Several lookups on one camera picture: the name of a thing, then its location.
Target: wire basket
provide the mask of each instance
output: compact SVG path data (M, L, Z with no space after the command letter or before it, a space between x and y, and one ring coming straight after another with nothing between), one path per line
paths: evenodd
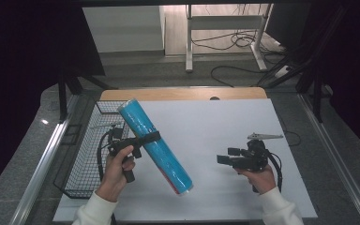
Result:
M84 133L81 146L67 181L63 186L58 187L64 194L71 199L88 199L93 191L100 185L98 173L97 150L100 139L114 122L119 122L116 128L122 128L122 139L128 137L129 126L117 111L118 107L125 101L98 101L92 111L86 131ZM108 149L101 151L102 164L105 165L105 157Z

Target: black curtain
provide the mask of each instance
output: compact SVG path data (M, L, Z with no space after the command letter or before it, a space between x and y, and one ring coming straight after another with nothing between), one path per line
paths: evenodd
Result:
M360 138L360 2L352 2L319 68L334 91L331 104Z
M0 1L0 174L34 120L41 93L59 73L78 75L69 71L104 75L82 9Z

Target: floor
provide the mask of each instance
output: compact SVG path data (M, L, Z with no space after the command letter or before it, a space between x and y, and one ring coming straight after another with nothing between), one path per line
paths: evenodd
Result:
M199 9L201 13L209 11L214 13L210 6ZM223 86L211 78L212 69L218 66L232 66L239 68L257 69L253 56L247 53L232 53L217 55L196 52L194 71L185 72L185 58L179 51L185 46L172 48L164 55L128 55L118 57L102 54L101 60L106 70L106 77L98 77L105 83L120 88L134 87L167 87L167 86ZM272 60L277 62L280 56ZM218 74L220 79L237 86L250 86L261 78L261 74L225 69ZM305 224L360 224L360 213L352 198L352 194L345 187L341 172L337 171L335 163L329 157L325 144L320 139L317 130L308 117L303 103L294 90L298 77L288 80L276 88L266 89L267 96L272 99L281 121L286 138L291 146L293 157L296 160L300 173L306 184L308 194L312 200L318 218L306 219ZM87 122L88 109L98 99L102 89L81 79L84 91L79 95L76 105L76 115L72 124ZM35 120L22 140L16 154L7 165L0 177L0 224L8 224L23 196L29 180L31 179L39 159L51 138L59 120L57 85L47 89L40 100L40 108ZM322 99L322 119L327 133L341 155L352 177L360 188L360 141L353 132L338 117L329 103L329 98ZM53 185L56 174L62 164L63 158L70 154L70 145L61 145L56 158L52 162L44 185L37 196L33 209L29 212L26 224L51 224L56 206L62 192ZM251 221L250 224L262 224L261 221Z

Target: hand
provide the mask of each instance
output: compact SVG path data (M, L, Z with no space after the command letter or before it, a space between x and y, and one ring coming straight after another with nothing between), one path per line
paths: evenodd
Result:
M273 169L270 165L265 166L261 172L249 172L240 169L235 170L247 177L249 183L254 186L260 194L264 194L277 186Z
M116 157L107 157L105 174L100 186L96 190L96 194L99 197L112 203L117 202L119 194L127 184L127 179L123 175L122 170L130 171L135 166L133 157L122 163L122 160L132 151L133 146L130 145L120 150Z

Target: blue tube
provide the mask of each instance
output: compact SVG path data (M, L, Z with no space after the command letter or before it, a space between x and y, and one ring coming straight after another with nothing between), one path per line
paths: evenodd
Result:
M135 98L121 105L118 111L136 137L143 138L146 134L157 131ZM156 142L147 143L143 147L176 194L183 195L192 189L191 178L162 138Z

